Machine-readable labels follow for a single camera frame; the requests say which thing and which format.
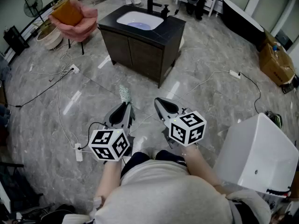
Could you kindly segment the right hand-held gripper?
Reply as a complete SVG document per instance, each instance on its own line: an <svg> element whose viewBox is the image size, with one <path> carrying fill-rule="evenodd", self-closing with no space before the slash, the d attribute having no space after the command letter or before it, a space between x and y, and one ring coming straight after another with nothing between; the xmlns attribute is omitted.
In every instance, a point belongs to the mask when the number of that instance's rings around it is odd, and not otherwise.
<svg viewBox="0 0 299 224"><path fill-rule="evenodd" d="M207 121L197 111L179 115L180 103L168 98L155 98L154 107L170 139L185 147L203 139Z"/></svg>

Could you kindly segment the green scouring sponge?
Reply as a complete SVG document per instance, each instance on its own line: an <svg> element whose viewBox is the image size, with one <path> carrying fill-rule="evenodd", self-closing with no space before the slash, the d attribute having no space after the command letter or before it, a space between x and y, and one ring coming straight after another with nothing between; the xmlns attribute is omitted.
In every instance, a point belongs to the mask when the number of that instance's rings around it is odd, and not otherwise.
<svg viewBox="0 0 299 224"><path fill-rule="evenodd" d="M119 86L119 94L121 98L121 102L125 102L126 104L132 101L130 90L123 85Z"/></svg>

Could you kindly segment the large blue plate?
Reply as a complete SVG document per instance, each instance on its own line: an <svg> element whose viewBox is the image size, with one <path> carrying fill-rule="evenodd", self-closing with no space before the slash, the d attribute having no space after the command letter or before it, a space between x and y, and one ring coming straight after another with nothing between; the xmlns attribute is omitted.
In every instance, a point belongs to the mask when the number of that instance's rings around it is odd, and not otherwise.
<svg viewBox="0 0 299 224"><path fill-rule="evenodd" d="M142 22L131 22L127 24L128 26L135 27L141 30L151 30L151 26Z"/></svg>

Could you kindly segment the person's right forearm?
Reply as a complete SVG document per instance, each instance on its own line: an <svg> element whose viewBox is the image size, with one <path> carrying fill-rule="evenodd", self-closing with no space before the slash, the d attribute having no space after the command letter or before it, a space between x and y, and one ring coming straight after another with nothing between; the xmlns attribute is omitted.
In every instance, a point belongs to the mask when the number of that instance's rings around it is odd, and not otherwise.
<svg viewBox="0 0 299 224"><path fill-rule="evenodd" d="M230 192L224 189L224 187L221 185L220 180L204 159L197 145L190 145L187 147L181 146L181 150L191 175L205 180L221 194L230 194Z"/></svg>

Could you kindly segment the person's left forearm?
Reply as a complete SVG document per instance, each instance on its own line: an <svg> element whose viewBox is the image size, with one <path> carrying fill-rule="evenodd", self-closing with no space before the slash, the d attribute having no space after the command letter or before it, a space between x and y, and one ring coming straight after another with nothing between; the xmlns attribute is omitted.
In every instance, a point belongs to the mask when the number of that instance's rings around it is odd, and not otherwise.
<svg viewBox="0 0 299 224"><path fill-rule="evenodd" d="M108 196L119 187L121 182L122 161L107 161L95 193L95 198L101 199L104 204Z"/></svg>

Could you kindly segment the person's black trousers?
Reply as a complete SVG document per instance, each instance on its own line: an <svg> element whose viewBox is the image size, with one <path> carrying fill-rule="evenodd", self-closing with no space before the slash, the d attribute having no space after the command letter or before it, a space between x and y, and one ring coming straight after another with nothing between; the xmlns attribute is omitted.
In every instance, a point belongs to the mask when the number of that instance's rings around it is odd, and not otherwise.
<svg viewBox="0 0 299 224"><path fill-rule="evenodd" d="M126 163L126 165L122 169L121 178L133 167L135 167L139 164L142 164L146 161L170 161L172 163L177 163L181 166L187 167L186 162L183 157L175 155L173 153L170 153L167 150L160 150L160 152L157 154L155 160L150 159L148 156L146 156L145 154L143 154L141 152L136 152L133 154L131 159Z"/></svg>

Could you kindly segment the dark vanity cabinet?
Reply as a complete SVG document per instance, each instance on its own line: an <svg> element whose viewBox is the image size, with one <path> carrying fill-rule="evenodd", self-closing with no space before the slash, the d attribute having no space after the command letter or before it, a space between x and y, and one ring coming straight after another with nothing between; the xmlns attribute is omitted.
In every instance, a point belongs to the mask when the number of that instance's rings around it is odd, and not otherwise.
<svg viewBox="0 0 299 224"><path fill-rule="evenodd" d="M168 16L154 30L141 30L117 23L127 12L147 13L145 8L124 5L98 23L113 64L119 63L161 86L174 67L186 21ZM159 12L153 16L161 18Z"/></svg>

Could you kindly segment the person's grey sweatshirt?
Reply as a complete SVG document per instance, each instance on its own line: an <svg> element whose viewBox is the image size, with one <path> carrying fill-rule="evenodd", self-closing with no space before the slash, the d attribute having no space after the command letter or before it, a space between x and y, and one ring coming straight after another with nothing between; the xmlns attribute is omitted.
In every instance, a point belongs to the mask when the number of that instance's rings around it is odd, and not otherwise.
<svg viewBox="0 0 299 224"><path fill-rule="evenodd" d="M149 160L130 169L89 215L68 214L62 224L269 224L269 205L250 189L220 193L187 168Z"/></svg>

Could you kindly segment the white sink basin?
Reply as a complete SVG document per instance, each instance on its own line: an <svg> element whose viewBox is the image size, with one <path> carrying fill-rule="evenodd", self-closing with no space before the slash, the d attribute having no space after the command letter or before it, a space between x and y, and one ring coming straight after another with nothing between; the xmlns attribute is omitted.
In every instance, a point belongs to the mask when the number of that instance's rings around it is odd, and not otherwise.
<svg viewBox="0 0 299 224"><path fill-rule="evenodd" d="M164 22L164 19L157 17L157 16L150 15L150 14L146 14L146 13L131 11L131 12L127 12L124 15L122 15L121 17L119 17L116 21L117 21L117 23L123 24L123 25L127 25L128 23L131 23L131 22L142 22L142 23L150 25L151 30L154 30L161 23Z"/></svg>

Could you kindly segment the white ceramic tub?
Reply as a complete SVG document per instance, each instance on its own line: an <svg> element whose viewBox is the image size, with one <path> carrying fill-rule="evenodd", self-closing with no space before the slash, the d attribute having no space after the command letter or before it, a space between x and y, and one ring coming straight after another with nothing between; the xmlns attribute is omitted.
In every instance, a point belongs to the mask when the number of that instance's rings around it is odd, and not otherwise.
<svg viewBox="0 0 299 224"><path fill-rule="evenodd" d="M285 198L298 160L295 145L260 113L229 128L214 171L226 182Z"/></svg>

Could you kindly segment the beige round basket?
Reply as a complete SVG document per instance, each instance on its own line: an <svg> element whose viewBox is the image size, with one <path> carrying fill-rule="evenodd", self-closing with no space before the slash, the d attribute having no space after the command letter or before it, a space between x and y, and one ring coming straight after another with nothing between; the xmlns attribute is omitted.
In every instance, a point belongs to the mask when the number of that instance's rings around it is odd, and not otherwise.
<svg viewBox="0 0 299 224"><path fill-rule="evenodd" d="M41 30L36 40L38 43L44 45L46 49L51 50L61 43L63 36L56 25L51 23Z"/></svg>

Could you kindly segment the black faucet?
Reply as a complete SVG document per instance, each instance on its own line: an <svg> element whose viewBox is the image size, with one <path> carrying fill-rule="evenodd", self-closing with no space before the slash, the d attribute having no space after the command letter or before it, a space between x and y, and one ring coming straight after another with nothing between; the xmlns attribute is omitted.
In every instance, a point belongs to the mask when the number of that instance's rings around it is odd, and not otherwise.
<svg viewBox="0 0 299 224"><path fill-rule="evenodd" d="M154 0L147 0L147 13L152 14L153 13L153 7L162 7L162 4L155 3Z"/></svg>

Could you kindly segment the orange cushion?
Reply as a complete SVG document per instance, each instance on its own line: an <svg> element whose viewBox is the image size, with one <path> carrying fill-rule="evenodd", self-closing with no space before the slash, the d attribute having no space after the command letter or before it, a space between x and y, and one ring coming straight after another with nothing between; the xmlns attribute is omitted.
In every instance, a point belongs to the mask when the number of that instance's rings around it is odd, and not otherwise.
<svg viewBox="0 0 299 224"><path fill-rule="evenodd" d="M76 26L84 18L80 10L73 6L70 0L53 11L50 17L51 19L55 18L62 24L70 26Z"/></svg>

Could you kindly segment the cardboard box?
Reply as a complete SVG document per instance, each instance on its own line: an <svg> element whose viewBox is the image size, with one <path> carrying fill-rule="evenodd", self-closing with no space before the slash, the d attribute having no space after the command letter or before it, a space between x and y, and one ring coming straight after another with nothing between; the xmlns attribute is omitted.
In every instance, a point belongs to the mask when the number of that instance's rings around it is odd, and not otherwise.
<svg viewBox="0 0 299 224"><path fill-rule="evenodd" d="M292 59L283 50L273 50L266 44L259 53L260 70L277 86L290 83L295 76Z"/></svg>

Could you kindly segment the black standing fan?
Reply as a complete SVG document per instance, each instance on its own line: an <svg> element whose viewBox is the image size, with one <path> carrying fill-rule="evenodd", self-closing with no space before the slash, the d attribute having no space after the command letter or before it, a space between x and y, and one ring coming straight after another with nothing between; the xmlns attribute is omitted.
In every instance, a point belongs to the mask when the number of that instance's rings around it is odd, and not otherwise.
<svg viewBox="0 0 299 224"><path fill-rule="evenodd" d="M28 17L39 17L42 22L44 22L41 17L40 11L43 8L42 0L26 0L24 4L24 13Z"/></svg>

